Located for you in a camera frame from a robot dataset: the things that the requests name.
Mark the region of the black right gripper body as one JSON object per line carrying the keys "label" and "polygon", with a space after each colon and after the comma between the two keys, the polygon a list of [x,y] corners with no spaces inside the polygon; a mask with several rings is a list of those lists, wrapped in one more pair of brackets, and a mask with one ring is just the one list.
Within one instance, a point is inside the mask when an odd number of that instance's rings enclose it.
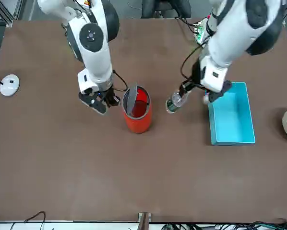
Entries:
{"label": "black right gripper body", "polygon": [[102,92],[95,92],[92,88],[88,88],[84,92],[79,92],[78,96],[81,102],[84,103],[86,106],[98,112],[99,114],[104,115],[108,109],[105,102],[105,96],[112,94],[114,94],[114,90],[112,87]]}

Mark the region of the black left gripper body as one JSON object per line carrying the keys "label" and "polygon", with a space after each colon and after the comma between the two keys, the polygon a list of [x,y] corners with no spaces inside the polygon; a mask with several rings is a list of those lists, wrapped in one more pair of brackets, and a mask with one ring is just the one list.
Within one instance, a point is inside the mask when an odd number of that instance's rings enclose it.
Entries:
{"label": "black left gripper body", "polygon": [[224,96],[224,94],[228,90],[231,89],[231,81],[229,81],[229,80],[224,81],[222,90],[220,92],[213,92],[213,91],[205,88],[201,84],[196,84],[195,83],[194,86],[205,91],[205,95],[203,97],[203,101],[215,101],[218,98]]}

